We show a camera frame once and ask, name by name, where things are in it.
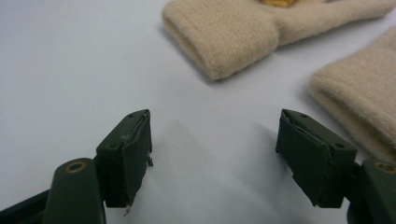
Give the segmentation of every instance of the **white surface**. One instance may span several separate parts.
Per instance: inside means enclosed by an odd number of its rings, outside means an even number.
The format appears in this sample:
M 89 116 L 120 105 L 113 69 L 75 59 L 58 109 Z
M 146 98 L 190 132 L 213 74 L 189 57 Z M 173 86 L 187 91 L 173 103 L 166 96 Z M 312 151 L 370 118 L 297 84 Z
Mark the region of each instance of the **white surface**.
M 396 25 L 396 11 L 211 82 L 165 32 L 166 2 L 0 2 L 0 210 L 48 189 L 64 162 L 93 158 L 126 114 L 148 108 L 155 166 L 132 213 L 107 209 L 107 223 L 347 223 L 347 201 L 315 208 L 292 180 L 275 153 L 278 118 L 297 110 L 348 138 L 307 81 Z

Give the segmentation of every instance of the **white table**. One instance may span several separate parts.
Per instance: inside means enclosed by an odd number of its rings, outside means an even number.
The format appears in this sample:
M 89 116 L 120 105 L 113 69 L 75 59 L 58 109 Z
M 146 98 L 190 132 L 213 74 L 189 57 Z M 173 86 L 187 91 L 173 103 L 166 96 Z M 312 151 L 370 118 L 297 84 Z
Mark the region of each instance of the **white table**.
M 125 115 L 148 108 L 155 166 L 131 214 L 107 208 L 107 223 L 347 223 L 348 201 L 313 207 L 276 154 L 280 110 L 350 140 L 307 81 L 396 25 L 396 11 L 212 82 L 164 30 L 166 2 L 0 2 L 0 210 L 48 189 L 64 162 L 93 158 Z

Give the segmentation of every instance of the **knitted glove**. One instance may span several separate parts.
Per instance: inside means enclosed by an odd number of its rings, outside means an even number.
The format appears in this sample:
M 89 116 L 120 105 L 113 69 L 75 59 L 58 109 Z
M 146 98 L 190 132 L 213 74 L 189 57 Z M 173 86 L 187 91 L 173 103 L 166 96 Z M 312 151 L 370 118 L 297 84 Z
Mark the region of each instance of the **knitted glove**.
M 258 0 L 173 0 L 163 23 L 212 79 L 230 76 L 279 45 L 350 21 L 381 17 L 396 0 L 299 0 L 288 8 Z
M 396 164 L 396 27 L 315 73 L 309 91 L 357 142 Z

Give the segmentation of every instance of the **beige knitted fabric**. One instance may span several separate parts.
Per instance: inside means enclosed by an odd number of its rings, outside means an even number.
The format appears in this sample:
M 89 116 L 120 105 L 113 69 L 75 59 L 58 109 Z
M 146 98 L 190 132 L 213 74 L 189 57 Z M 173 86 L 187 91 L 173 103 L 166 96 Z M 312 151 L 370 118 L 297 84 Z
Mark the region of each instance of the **beige knitted fabric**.
M 396 27 L 316 72 L 309 91 L 357 142 L 396 164 Z
M 384 16 L 395 6 L 396 0 L 299 0 L 289 8 L 259 0 L 173 0 L 163 9 L 163 23 L 210 78 L 221 79 L 279 45 Z

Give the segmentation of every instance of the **yellow object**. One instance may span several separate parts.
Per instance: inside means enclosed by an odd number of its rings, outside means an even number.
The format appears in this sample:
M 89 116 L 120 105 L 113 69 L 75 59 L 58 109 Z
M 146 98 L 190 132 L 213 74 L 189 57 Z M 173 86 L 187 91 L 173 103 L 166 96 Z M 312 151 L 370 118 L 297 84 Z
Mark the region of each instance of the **yellow object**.
M 261 0 L 263 3 L 274 7 L 289 7 L 297 0 Z

